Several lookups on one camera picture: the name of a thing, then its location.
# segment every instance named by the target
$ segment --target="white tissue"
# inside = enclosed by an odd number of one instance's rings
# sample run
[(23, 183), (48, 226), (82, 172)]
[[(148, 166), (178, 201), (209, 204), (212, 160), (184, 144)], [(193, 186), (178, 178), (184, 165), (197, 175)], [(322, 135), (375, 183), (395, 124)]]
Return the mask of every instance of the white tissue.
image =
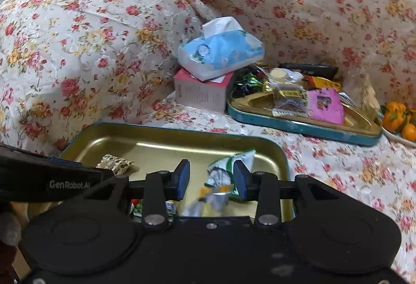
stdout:
[(222, 17), (213, 19), (206, 24), (202, 25), (202, 32), (205, 38), (214, 36), (216, 34), (229, 32), (229, 31), (242, 31), (243, 28), (233, 17)]

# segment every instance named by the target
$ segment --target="green candy wrapper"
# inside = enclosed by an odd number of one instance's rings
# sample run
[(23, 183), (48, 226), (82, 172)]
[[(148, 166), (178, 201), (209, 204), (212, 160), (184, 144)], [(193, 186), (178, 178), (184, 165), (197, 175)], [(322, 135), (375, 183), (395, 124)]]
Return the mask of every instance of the green candy wrapper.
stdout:
[(207, 167), (209, 174), (206, 187), (221, 187), (232, 185), (230, 197), (240, 198), (238, 190), (234, 185), (234, 162), (241, 160), (246, 168), (251, 172), (256, 151), (248, 150), (229, 157), (221, 158)]

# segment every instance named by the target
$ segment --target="pink tissue box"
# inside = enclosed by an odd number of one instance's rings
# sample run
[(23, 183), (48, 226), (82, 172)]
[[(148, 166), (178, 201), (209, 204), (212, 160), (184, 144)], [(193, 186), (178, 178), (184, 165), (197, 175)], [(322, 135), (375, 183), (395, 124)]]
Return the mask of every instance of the pink tissue box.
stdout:
[(176, 102), (216, 113), (224, 113), (232, 89), (233, 73), (201, 82), (182, 68), (174, 77)]

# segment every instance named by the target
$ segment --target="pink snack package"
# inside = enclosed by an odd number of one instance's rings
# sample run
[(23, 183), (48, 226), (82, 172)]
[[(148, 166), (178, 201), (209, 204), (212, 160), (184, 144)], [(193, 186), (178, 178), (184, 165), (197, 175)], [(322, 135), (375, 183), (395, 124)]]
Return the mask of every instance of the pink snack package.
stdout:
[(344, 124), (344, 108), (335, 88), (309, 91), (308, 108), (315, 120)]

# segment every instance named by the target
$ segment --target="bed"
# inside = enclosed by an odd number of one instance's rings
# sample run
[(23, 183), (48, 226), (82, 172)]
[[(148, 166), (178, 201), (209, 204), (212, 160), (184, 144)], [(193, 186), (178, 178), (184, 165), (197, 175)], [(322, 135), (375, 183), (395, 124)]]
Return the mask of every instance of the bed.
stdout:
[(262, 40), (265, 63), (330, 63), (370, 74), (381, 102), (416, 105), (416, 0), (6, 0), (0, 5), (2, 142), (58, 155), (86, 126), (119, 121), (267, 137), (292, 177), (307, 173), (392, 217), (393, 268), (416, 282), (416, 150), (372, 148), (243, 125), (176, 105), (182, 42), (232, 15)]

